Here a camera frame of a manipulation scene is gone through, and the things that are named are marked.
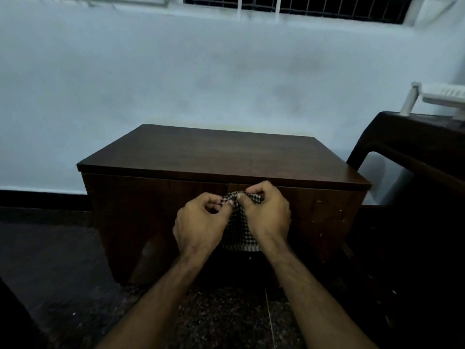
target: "checkered cloth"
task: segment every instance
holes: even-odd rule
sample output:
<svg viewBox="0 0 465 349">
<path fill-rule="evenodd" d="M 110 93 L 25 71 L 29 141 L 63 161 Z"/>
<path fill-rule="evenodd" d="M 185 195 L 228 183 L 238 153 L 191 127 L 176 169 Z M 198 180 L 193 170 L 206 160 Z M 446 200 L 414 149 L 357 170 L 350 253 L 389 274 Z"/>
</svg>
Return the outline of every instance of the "checkered cloth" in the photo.
<svg viewBox="0 0 465 349">
<path fill-rule="evenodd" d="M 249 227 L 247 226 L 247 217 L 244 208 L 237 201 L 238 193 L 249 196 L 255 204 L 261 204 L 264 200 L 264 197 L 259 194 L 246 193 L 244 191 L 231 192 L 221 198 L 221 205 L 224 205 L 228 200 L 234 202 L 231 217 L 221 239 L 221 246 L 231 251 L 260 251 L 258 242 L 250 234 Z"/>
</svg>

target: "hand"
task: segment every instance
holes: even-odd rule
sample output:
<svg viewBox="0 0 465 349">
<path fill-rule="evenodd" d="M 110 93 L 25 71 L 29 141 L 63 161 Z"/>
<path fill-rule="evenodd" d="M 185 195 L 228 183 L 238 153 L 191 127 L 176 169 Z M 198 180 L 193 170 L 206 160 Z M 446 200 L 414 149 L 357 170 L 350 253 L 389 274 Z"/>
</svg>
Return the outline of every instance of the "hand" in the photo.
<svg viewBox="0 0 465 349">
<path fill-rule="evenodd" d="M 208 257 L 218 246 L 233 212 L 232 201 L 223 207 L 220 202 L 220 196 L 205 192 L 178 211 L 173 234 L 181 255 L 200 252 Z M 206 208 L 215 209 L 218 213 L 211 214 Z"/>
<path fill-rule="evenodd" d="M 238 201 L 246 212 L 250 232 L 266 253 L 276 243 L 286 243 L 291 211 L 289 202 L 269 181 L 260 182 L 246 189 L 247 193 L 264 193 L 264 201 L 254 204 L 245 194 L 238 195 Z"/>
</svg>

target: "cabinet door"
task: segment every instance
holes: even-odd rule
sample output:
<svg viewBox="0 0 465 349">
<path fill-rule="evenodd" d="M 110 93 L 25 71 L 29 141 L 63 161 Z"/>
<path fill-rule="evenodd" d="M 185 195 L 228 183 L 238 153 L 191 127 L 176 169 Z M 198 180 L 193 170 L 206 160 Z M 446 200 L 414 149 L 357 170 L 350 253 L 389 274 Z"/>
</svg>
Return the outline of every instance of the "cabinet door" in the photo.
<svg viewBox="0 0 465 349">
<path fill-rule="evenodd" d="M 248 185 L 229 184 L 228 192 Z M 310 247 L 326 262 L 337 252 L 360 208 L 366 192 L 299 187 L 278 187 L 291 208 L 288 240 L 300 256 Z"/>
<path fill-rule="evenodd" d="M 115 281 L 157 281 L 178 255 L 172 227 L 177 211 L 203 192 L 227 184 L 82 174 Z"/>
</svg>

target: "forearm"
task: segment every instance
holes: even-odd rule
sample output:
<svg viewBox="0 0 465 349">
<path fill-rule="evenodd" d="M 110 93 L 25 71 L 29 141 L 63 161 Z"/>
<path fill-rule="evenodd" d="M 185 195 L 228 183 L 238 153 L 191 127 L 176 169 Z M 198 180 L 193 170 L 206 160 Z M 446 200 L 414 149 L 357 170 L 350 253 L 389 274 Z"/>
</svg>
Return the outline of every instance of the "forearm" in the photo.
<svg viewBox="0 0 465 349">
<path fill-rule="evenodd" d="M 99 343 L 97 349 L 152 349 L 163 346 L 170 317 L 194 281 L 206 256 L 180 257 Z"/>
<path fill-rule="evenodd" d="M 265 252 L 312 349 L 376 348 L 285 242 Z"/>
</svg>

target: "cabinet top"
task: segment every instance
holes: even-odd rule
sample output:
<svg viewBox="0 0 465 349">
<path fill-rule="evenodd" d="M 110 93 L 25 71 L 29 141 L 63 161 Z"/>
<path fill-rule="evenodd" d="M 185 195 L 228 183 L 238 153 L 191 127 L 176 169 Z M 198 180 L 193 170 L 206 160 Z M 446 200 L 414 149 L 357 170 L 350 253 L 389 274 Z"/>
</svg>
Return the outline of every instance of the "cabinet top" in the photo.
<svg viewBox="0 0 465 349">
<path fill-rule="evenodd" d="M 141 125 L 77 164 L 83 173 L 367 191 L 314 137 Z"/>
</svg>

